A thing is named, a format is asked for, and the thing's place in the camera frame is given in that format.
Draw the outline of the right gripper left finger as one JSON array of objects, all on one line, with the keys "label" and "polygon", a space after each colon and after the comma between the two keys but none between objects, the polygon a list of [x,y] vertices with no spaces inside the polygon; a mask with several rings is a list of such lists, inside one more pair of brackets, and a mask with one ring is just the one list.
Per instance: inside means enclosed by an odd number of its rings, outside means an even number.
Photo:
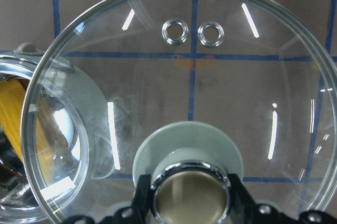
[{"label": "right gripper left finger", "polygon": [[109,224],[145,224],[149,223],[151,208],[151,175],[140,175],[134,198],[128,207],[120,208],[112,216],[106,216],[98,223]]}]

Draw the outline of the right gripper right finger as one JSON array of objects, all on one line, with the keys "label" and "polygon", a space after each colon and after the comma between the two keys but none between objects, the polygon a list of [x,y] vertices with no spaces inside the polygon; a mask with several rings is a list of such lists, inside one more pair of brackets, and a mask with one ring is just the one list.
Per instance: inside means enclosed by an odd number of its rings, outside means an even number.
[{"label": "right gripper right finger", "polygon": [[271,204],[256,203],[237,174],[227,177],[231,184],[229,216],[232,223],[336,223],[335,217],[319,210],[302,212],[293,219]]}]

